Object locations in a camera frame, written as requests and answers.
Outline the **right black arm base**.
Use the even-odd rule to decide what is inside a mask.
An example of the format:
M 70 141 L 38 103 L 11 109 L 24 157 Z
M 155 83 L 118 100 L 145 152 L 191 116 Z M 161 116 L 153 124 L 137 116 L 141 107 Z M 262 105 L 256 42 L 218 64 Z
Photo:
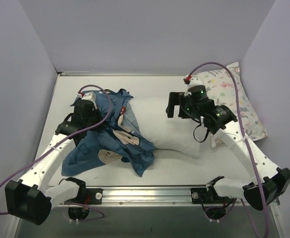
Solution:
M 190 189 L 192 204 L 220 204 L 222 199 L 214 192 L 213 189 L 207 187 L 193 187 Z

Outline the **white pillow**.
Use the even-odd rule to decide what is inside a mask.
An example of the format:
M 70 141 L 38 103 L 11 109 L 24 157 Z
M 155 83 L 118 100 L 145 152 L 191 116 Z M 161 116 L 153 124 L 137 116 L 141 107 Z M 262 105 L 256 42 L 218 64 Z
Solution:
M 157 149 L 176 150 L 192 157 L 199 157 L 200 136 L 194 131 L 197 123 L 191 119 L 168 118 L 167 98 L 135 98 L 129 101 L 142 136 Z

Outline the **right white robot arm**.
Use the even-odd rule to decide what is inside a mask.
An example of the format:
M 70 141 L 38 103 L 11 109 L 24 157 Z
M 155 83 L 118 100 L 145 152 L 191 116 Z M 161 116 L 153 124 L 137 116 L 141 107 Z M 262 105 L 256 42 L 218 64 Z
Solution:
M 249 181 L 233 180 L 219 176 L 210 182 L 206 197 L 217 203 L 223 197 L 245 199 L 248 204 L 262 211 L 282 195 L 290 184 L 290 169 L 280 168 L 272 162 L 251 140 L 242 135 L 235 114 L 225 105 L 216 105 L 208 98 L 206 88 L 198 85 L 186 92 L 170 92 L 166 113 L 173 118 L 179 106 L 178 117 L 191 118 L 207 129 L 208 134 L 222 140 L 238 158 L 250 176 Z

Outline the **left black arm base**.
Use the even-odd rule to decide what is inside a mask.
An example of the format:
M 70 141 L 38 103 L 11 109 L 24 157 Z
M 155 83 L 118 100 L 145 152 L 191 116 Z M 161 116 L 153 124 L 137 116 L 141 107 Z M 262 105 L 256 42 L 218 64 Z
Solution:
M 100 205 L 102 204 L 103 189 L 101 188 L 87 188 L 82 195 L 73 199 L 73 202 L 86 205 Z

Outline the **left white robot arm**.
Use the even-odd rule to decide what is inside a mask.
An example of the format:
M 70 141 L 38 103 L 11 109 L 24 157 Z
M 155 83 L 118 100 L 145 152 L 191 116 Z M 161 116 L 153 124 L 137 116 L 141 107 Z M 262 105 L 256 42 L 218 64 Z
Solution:
M 86 183 L 68 177 L 49 188 L 49 182 L 63 162 L 62 152 L 72 142 L 78 143 L 87 131 L 104 123 L 93 100 L 80 99 L 74 111 L 59 124 L 38 161 L 18 180 L 10 180 L 5 188 L 7 211 L 10 215 L 35 225 L 42 224 L 55 207 L 70 203 L 87 208 Z

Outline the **blue cartoon mouse pillowcase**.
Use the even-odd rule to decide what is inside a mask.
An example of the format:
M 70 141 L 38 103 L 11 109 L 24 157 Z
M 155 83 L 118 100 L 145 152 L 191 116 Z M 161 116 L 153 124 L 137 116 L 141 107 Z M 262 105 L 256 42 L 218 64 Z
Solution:
M 90 91 L 102 117 L 103 129 L 90 130 L 62 163 L 61 174 L 74 176 L 84 171 L 121 160 L 130 163 L 138 176 L 142 176 L 154 159 L 155 146 L 145 139 L 132 111 L 133 96 L 124 89 Z

